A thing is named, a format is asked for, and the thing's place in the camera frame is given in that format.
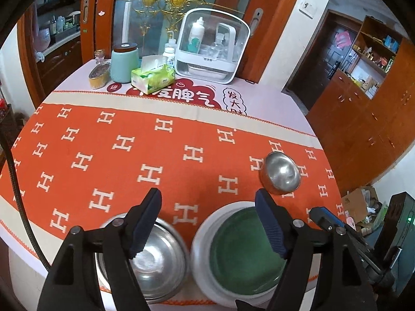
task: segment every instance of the cardboard box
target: cardboard box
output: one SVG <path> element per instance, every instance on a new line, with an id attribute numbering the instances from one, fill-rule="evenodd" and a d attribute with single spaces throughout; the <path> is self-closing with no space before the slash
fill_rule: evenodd
<path id="1" fill-rule="evenodd" d="M 342 197 L 343 210 L 349 212 L 355 223 L 364 220 L 368 215 L 367 204 L 361 189 L 369 190 L 371 200 L 378 201 L 376 190 L 372 186 L 363 186 Z"/>

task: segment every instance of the white wall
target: white wall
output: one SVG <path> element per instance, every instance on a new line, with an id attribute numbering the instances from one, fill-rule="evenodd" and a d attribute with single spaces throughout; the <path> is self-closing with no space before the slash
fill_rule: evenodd
<path id="1" fill-rule="evenodd" d="M 14 113 L 21 112 L 30 117 L 35 108 L 27 90 L 17 46 L 17 26 L 7 37 L 0 49 L 1 89 Z"/>
<path id="2" fill-rule="evenodd" d="M 300 10 L 302 0 L 297 0 L 287 25 L 260 79 L 261 84 L 282 90 L 306 49 L 329 0 L 306 0 L 317 8 L 314 18 Z"/>
<path id="3" fill-rule="evenodd" d="M 373 16 L 407 37 L 398 19 L 382 0 L 329 0 L 327 8 L 361 21 L 366 15 Z"/>
<path id="4" fill-rule="evenodd" d="M 408 192 L 415 198 L 415 148 L 409 148 L 407 154 L 373 186 L 376 189 L 379 201 L 388 203 L 391 196 L 401 192 Z"/>

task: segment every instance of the wooden cabinet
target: wooden cabinet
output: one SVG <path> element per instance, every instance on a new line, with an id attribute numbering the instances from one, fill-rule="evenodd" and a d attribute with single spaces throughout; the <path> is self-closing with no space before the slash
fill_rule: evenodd
<path id="1" fill-rule="evenodd" d="M 414 45 L 402 40 L 372 100 L 338 71 L 306 118 L 323 146 L 341 194 L 370 183 L 415 140 Z"/>
<path id="2" fill-rule="evenodd" d="M 82 65 L 80 37 L 63 44 L 37 63 L 42 87 L 47 96 Z"/>

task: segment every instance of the tablecloth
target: tablecloth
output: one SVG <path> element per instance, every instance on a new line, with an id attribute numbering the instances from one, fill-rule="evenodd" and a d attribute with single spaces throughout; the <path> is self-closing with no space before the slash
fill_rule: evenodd
<path id="1" fill-rule="evenodd" d="M 24 204 L 52 262 L 74 225 L 85 230 L 161 190 L 160 217 L 190 248 L 215 210 L 254 200 L 265 156 L 283 151 L 298 165 L 301 186 L 274 196 L 294 218 L 312 207 L 343 217 L 324 151 L 292 99 L 272 87 L 179 78 L 159 93 L 128 84 L 91 91 L 91 61 L 52 92 L 22 130 L 12 152 Z M 8 169 L 0 175 L 0 224 L 35 255 L 19 215 Z M 314 265 L 310 279 L 316 277 Z M 210 303 L 190 279 L 172 304 Z"/>

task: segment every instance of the kitchen counter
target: kitchen counter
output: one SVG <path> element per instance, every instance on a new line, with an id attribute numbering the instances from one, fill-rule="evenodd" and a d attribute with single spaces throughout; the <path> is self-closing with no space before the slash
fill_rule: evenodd
<path id="1" fill-rule="evenodd" d="M 61 47 L 65 43 L 68 43 L 69 41 L 72 41 L 74 38 L 77 38 L 78 36 L 80 36 L 80 31 L 77 31 L 76 33 L 73 33 L 72 35 L 69 35 L 68 37 L 65 37 L 63 40 L 60 40 L 60 41 L 56 42 L 55 44 L 52 44 L 46 50 L 42 51 L 43 56 L 46 57 L 48 54 L 55 51 L 57 48 Z"/>

